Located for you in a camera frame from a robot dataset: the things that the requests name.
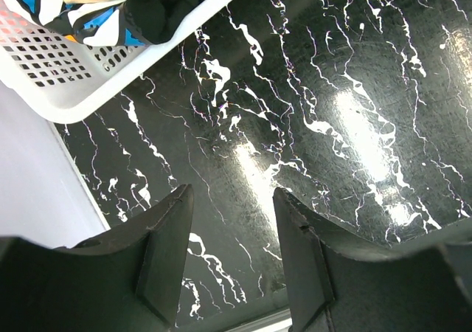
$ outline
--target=laundry basket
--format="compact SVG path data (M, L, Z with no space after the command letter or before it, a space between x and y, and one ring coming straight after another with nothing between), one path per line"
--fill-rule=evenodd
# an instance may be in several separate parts
M25 21L0 0L0 80L47 120L79 122L230 1L205 0L165 44L92 48Z

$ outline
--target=marble pattern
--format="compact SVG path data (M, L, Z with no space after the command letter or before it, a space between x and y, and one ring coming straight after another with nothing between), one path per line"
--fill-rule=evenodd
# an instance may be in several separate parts
M112 226L194 185L177 325L286 303L277 186L385 245L472 215L471 12L234 0L96 114L58 125Z

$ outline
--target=white wall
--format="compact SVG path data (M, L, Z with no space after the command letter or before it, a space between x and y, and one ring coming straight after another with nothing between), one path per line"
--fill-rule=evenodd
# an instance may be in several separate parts
M0 236L74 246L105 224L50 124L0 83Z

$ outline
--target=clothing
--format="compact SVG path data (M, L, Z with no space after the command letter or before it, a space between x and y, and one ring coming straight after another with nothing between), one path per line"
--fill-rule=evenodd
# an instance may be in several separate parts
M203 0L4 1L13 12L69 40L89 46L142 46L169 41L184 17Z
M169 41L181 21L204 0L127 0L125 19L131 30L151 44Z

